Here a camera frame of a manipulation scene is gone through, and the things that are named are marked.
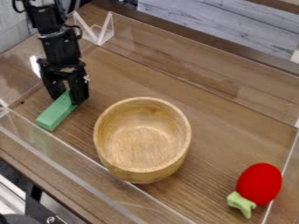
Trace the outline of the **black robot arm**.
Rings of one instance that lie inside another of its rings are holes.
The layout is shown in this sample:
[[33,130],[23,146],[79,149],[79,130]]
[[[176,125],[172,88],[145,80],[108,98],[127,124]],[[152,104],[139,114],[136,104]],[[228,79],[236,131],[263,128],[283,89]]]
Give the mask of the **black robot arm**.
[[69,91],[71,103],[80,105],[89,98],[85,63],[80,60],[81,28],[65,24],[60,0],[40,6],[32,1],[12,0],[12,6],[17,13],[27,13],[39,32],[45,55],[37,59],[43,84],[53,100]]

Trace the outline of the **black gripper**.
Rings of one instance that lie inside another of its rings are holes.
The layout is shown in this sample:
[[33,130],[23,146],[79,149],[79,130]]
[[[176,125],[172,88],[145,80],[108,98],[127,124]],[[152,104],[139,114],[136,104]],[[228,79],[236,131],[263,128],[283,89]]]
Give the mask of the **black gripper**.
[[89,98],[89,77],[80,60],[80,39],[79,27],[63,27],[59,31],[39,36],[44,50],[44,57],[37,59],[43,85],[51,98],[56,100],[67,91],[63,83],[67,80],[73,105],[80,105]]

